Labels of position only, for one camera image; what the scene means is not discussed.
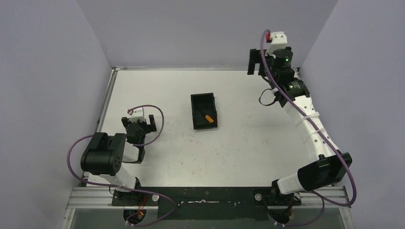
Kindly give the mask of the orange handled screwdriver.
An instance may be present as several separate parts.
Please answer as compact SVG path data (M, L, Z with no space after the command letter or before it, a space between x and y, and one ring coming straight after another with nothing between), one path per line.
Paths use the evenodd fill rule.
M205 118L205 120L208 122L208 123L213 123L214 122L214 120L213 120L213 118L210 116L210 115L208 115L204 110L202 110L201 108L197 108L200 112L201 112L201 114L202 114L202 116Z

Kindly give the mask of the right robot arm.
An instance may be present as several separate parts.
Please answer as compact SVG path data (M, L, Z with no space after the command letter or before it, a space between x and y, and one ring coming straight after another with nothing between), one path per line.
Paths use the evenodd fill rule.
M291 68L292 56L290 47L274 50L270 55L258 49L249 52L248 75L253 75L256 64L259 64L258 75L270 85L275 102L293 120L309 159L309 164L294 174L273 181L269 198L279 205L294 193L314 191L339 183L348 176L353 188L353 197L349 202L352 204L357 197L357 188L349 170L352 157L349 153L342 153L324 129L308 88Z

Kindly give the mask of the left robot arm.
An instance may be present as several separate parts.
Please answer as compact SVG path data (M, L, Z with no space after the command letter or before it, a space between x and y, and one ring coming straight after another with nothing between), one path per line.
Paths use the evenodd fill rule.
M81 169L92 175L100 176L109 184L115 185L113 206L155 206L159 197L142 193L140 180L131 175L123 163L140 164L145 156L145 138L156 132L154 116L122 117L126 133L108 135L97 132L93 135L81 158Z

